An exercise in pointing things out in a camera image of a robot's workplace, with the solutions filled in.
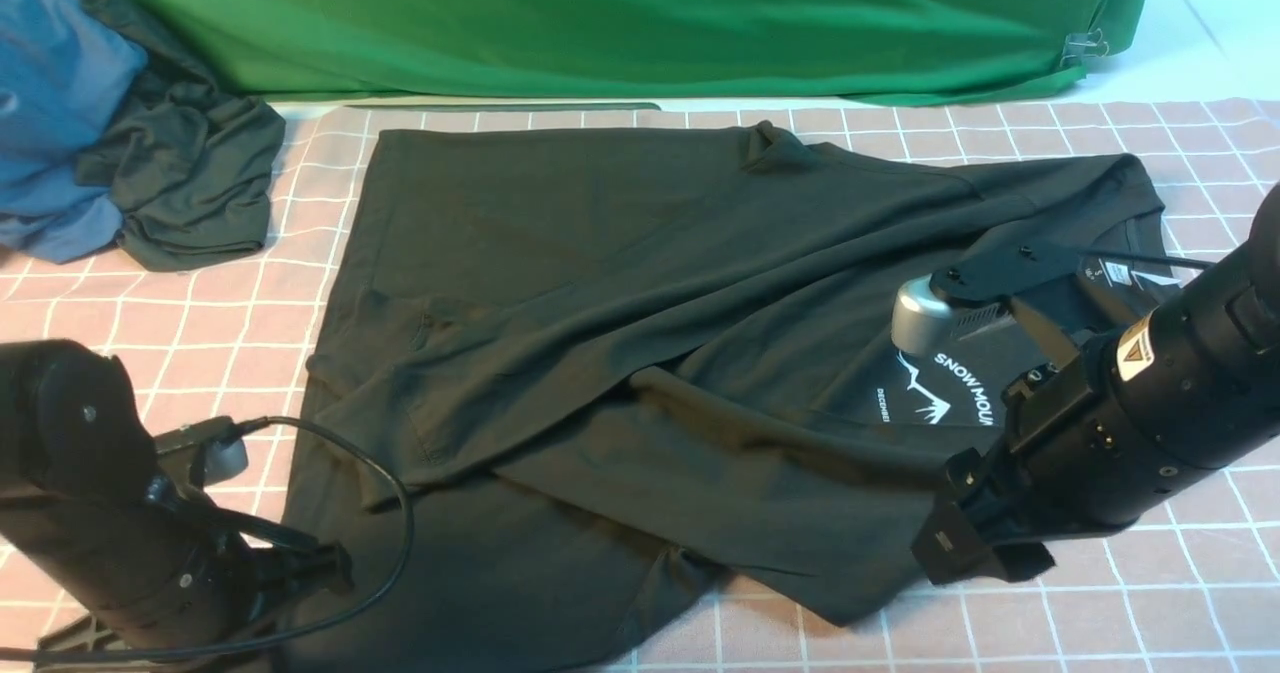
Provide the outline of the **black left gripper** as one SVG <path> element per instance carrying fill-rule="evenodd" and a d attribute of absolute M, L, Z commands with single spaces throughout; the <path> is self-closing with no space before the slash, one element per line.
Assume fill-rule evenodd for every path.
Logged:
<path fill-rule="evenodd" d="M 221 670 L 287 641 L 310 598 L 353 589 L 342 546 L 288 530 L 293 546 L 252 548 L 239 527 L 261 521 L 204 495 L 195 509 L 191 522 L 151 503 L 3 502 L 3 537 L 84 609 L 38 641 L 35 670 Z"/>

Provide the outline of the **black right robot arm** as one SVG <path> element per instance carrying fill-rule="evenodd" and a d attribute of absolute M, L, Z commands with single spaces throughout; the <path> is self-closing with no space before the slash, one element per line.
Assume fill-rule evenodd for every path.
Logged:
<path fill-rule="evenodd" d="M 929 582 L 1020 583 L 1048 544 L 1110 537 L 1277 435 L 1277 193 L 1251 234 L 1138 316 L 1082 273 L 1088 249 L 1023 243 L 905 281 L 891 339 L 928 357 L 992 312 L 1043 354 L 1006 386 L 1004 432 L 943 467 L 911 554 Z"/>

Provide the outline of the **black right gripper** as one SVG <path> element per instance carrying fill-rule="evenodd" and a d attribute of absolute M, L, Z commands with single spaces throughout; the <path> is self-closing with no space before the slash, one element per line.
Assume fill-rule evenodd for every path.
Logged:
<path fill-rule="evenodd" d="M 1094 354 L 1007 386 L 1004 432 L 951 455 L 911 554 L 932 585 L 1032 581 L 1050 544 L 1110 537 L 1242 454 L 1224 415 L 1196 415 L 1192 381 L 1158 392 Z"/>

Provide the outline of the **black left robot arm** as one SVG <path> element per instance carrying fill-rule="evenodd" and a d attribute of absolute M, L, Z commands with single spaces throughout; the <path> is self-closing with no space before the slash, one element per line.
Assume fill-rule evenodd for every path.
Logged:
<path fill-rule="evenodd" d="M 197 669 L 352 590 L 342 546 L 206 494 L 246 470 L 259 429 L 220 415 L 154 435 L 120 360 L 65 339 L 3 345 L 3 537 L 84 609 L 41 638 L 37 672 Z"/>

